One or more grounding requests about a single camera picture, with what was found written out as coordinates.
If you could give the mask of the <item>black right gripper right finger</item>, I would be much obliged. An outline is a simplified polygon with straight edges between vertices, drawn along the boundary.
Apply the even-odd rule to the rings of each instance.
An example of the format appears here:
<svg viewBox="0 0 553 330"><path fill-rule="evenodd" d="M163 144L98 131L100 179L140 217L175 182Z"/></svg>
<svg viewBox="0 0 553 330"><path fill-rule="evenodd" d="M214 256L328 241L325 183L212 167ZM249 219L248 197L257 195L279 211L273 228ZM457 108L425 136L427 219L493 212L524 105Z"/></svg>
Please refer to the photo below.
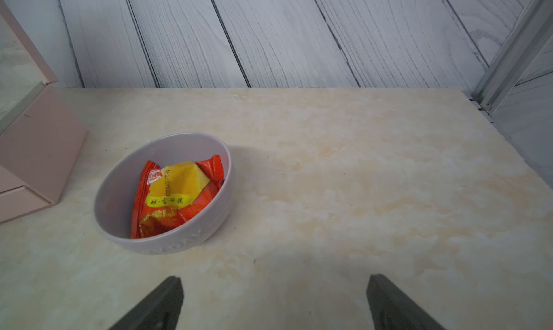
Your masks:
<svg viewBox="0 0 553 330"><path fill-rule="evenodd" d="M366 295L375 329L445 330L382 274L370 276Z"/></svg>

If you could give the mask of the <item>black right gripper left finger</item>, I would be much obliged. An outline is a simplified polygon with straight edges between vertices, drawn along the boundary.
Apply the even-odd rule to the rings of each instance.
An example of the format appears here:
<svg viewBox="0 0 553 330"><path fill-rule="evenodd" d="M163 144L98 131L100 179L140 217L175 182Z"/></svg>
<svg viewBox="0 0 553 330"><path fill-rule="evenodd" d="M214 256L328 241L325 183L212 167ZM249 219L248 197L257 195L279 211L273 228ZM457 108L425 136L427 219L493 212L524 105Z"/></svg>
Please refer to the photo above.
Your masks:
<svg viewBox="0 0 553 330"><path fill-rule="evenodd" d="M110 329L176 329L183 302L181 278L170 276Z"/></svg>

